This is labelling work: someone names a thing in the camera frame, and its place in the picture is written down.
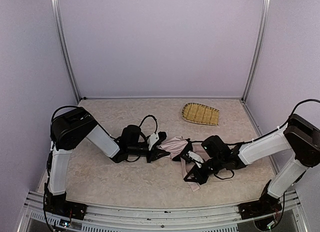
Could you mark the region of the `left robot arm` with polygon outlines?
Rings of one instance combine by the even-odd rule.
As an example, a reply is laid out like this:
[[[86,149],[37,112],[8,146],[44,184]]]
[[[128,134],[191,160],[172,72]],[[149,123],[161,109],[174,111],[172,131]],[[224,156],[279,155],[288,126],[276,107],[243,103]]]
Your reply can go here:
[[[46,163],[47,182],[44,186],[44,205],[50,210],[62,210],[66,201],[66,177],[74,149],[84,139],[98,147],[115,163],[127,162],[129,156],[145,157],[148,163],[169,156],[160,149],[166,132],[154,131],[146,136],[141,125],[128,125],[119,137],[113,138],[83,107],[68,106],[69,111],[50,121],[50,153]]]

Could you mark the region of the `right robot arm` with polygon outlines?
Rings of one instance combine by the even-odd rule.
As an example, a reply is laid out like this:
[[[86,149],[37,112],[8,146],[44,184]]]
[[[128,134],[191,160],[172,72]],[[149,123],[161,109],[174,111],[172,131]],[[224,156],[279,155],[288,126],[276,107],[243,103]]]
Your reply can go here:
[[[277,204],[292,184],[309,168],[320,163],[320,130],[297,114],[292,114],[284,125],[272,132],[247,143],[240,142],[233,148],[218,135],[208,137],[201,146],[210,159],[204,160],[191,151],[181,155],[183,159],[194,163],[184,177],[186,182],[202,185],[210,175],[216,176],[223,169],[234,172],[275,153],[293,151],[290,160],[266,184],[261,197],[256,201],[261,207]]]

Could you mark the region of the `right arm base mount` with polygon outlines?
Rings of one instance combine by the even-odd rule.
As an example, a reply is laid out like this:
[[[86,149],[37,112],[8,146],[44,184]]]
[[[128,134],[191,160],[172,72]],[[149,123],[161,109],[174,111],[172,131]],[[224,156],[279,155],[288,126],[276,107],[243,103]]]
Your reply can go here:
[[[282,210],[282,205],[279,200],[275,201],[252,201],[241,203],[238,205],[239,213],[242,220],[251,219],[275,213]]]

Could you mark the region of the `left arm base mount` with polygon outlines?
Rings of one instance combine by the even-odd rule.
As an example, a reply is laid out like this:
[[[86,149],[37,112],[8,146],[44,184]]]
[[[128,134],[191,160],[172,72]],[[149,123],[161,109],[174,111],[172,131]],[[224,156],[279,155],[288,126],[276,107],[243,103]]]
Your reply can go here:
[[[87,212],[87,205],[71,201],[64,201],[62,204],[44,204],[44,210],[53,215],[59,215],[69,219],[84,220]]]

